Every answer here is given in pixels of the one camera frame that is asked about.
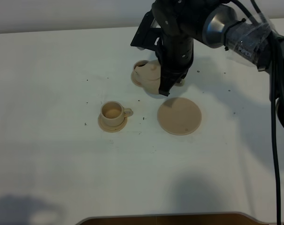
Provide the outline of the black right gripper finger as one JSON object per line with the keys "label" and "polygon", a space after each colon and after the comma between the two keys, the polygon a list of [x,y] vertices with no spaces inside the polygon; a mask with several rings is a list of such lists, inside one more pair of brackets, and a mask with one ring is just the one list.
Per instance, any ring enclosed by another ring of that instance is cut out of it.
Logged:
{"label": "black right gripper finger", "polygon": [[171,88],[173,86],[183,86],[184,79],[187,75],[186,71],[168,71],[162,70],[161,71],[161,79],[160,79],[160,86],[159,86],[159,94],[168,96]]}

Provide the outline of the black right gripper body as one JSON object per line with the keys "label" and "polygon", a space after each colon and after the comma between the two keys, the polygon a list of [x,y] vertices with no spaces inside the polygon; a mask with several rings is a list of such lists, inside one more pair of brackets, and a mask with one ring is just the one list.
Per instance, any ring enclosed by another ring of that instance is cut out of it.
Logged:
{"label": "black right gripper body", "polygon": [[193,40],[202,40],[203,25],[217,8],[216,0],[157,0],[152,13],[161,26],[163,59],[171,71],[188,70],[193,62]]}

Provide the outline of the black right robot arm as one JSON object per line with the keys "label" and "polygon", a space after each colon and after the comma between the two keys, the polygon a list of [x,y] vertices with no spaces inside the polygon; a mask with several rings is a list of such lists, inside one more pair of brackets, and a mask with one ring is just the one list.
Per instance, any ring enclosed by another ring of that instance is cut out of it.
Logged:
{"label": "black right robot arm", "polygon": [[251,14],[238,0],[234,4],[245,14],[239,20],[227,0],[157,0],[154,19],[161,27],[156,55],[161,65],[159,94],[185,78],[193,62],[193,41],[210,48],[232,50],[259,71],[270,75],[270,96],[277,100],[276,113],[284,127],[284,37],[274,32],[257,5]]}

